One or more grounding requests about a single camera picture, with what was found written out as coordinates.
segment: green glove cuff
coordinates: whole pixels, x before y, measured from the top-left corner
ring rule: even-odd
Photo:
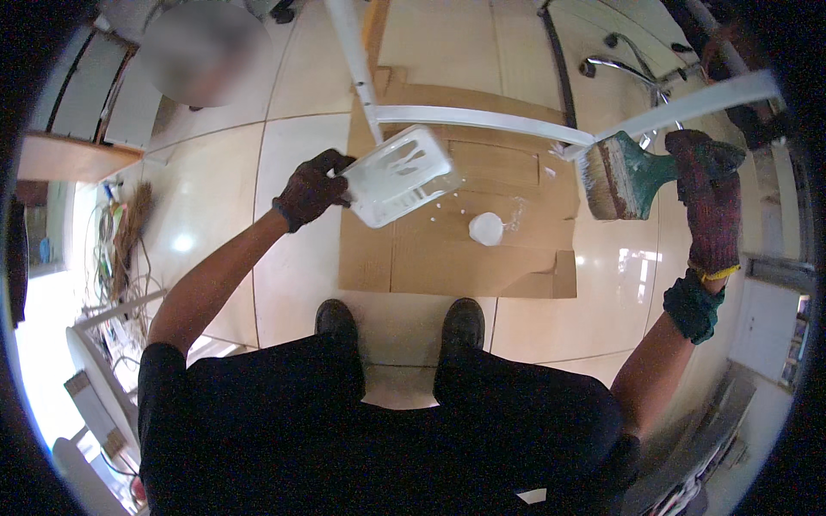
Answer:
[[[686,270],[686,277],[677,278],[674,286],[663,296],[662,308],[671,316],[674,325],[694,345],[714,335],[717,307],[723,304],[725,288],[718,294],[709,293],[694,269]]]

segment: paint cup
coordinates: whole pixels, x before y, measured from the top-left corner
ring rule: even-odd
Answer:
[[[482,213],[473,217],[468,225],[470,230],[470,238],[476,240],[479,244],[488,247],[499,245],[502,241],[502,233],[505,226],[502,224],[502,219],[496,213],[490,211]]]

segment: knit work glove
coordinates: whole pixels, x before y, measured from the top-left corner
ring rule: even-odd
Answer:
[[[273,209],[283,215],[290,233],[319,218],[331,205],[350,207],[344,198],[347,179],[338,177],[356,158],[327,149],[310,161],[298,165],[280,196],[273,199]],[[335,178],[327,173],[332,170]]]
[[[666,135],[676,159],[677,195],[688,210],[691,250],[688,266],[701,281],[721,279],[740,268],[740,176],[746,154],[698,130]]]

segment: paint drip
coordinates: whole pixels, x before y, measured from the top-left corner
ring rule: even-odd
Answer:
[[[522,197],[514,197],[514,201],[516,201],[516,208],[510,213],[510,222],[505,224],[505,231],[517,231],[519,229],[519,222],[528,206],[528,202]]]

